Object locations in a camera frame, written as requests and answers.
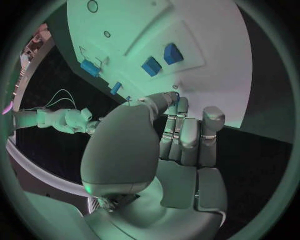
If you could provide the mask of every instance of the circular hole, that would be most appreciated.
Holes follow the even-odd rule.
[[[108,31],[104,31],[104,36],[107,37],[107,38],[110,38],[111,34]]]
[[[90,0],[87,3],[87,9],[91,12],[91,13],[95,13],[98,10],[98,3],[95,0]]]

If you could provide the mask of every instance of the dark floor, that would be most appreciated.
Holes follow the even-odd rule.
[[[118,106],[73,74],[55,47],[30,80],[21,108],[45,105],[61,88],[73,94],[78,109],[88,107],[94,119]],[[72,108],[72,104],[62,101],[52,109],[59,108]],[[161,118],[155,124],[157,133],[162,133],[165,122],[166,119]],[[81,157],[88,139],[83,133],[71,135],[53,128],[32,127],[17,131],[19,149],[33,162],[79,184]],[[232,236],[260,212],[285,171],[291,149],[291,144],[229,128],[219,132],[217,167],[227,187],[228,215],[217,240]]]

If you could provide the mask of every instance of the blue cube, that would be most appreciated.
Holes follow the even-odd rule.
[[[154,59],[149,57],[147,61],[141,66],[151,77],[157,75],[162,69],[162,66]]]
[[[170,43],[165,47],[163,58],[168,65],[178,63],[184,59],[174,43]]]

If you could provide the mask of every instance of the blue object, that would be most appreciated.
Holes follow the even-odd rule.
[[[154,59],[149,57],[147,61],[141,66],[151,77],[155,76],[162,69],[162,66]]]
[[[91,74],[93,77],[97,77],[100,72],[100,68],[96,67],[92,62],[88,60],[83,60],[80,67]]]
[[[122,84],[120,82],[117,82],[114,87],[110,90],[110,93],[112,95],[116,95],[117,91],[120,89],[120,87],[122,86]]]
[[[168,65],[178,63],[184,59],[174,43],[170,43],[165,47],[163,58]]]

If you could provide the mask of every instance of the small blue part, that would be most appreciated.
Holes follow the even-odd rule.
[[[178,63],[184,59],[174,43],[170,43],[165,47],[163,58],[168,65]]]
[[[122,84],[120,82],[117,82],[113,88],[110,90],[110,93],[112,95],[116,95],[117,94],[117,91],[120,89],[120,87],[122,86]]]
[[[80,67],[91,74],[93,77],[97,77],[99,75],[100,68],[96,67],[92,62],[86,59],[82,61]]]
[[[162,66],[154,59],[149,57],[147,61],[141,66],[151,77],[157,75],[162,69]]]

